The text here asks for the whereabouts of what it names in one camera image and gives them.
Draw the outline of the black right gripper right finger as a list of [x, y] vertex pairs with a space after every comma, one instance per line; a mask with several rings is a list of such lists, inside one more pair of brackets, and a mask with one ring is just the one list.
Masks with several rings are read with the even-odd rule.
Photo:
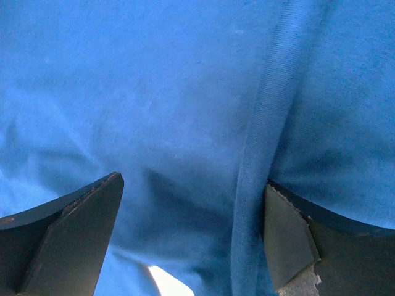
[[331, 212], [269, 181], [262, 239], [278, 295], [394, 295], [394, 230]]

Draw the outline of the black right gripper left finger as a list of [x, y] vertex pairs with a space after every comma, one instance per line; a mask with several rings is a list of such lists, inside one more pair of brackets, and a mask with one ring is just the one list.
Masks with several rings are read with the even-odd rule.
[[113, 172], [73, 193], [1, 218], [1, 295], [93, 295], [119, 211]]

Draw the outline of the blue t shirt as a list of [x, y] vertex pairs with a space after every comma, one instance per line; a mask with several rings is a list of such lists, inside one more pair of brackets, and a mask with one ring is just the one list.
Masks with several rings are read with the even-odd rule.
[[96, 295], [273, 295], [267, 179], [394, 227], [393, 1], [2, 1], [1, 214], [112, 171]]

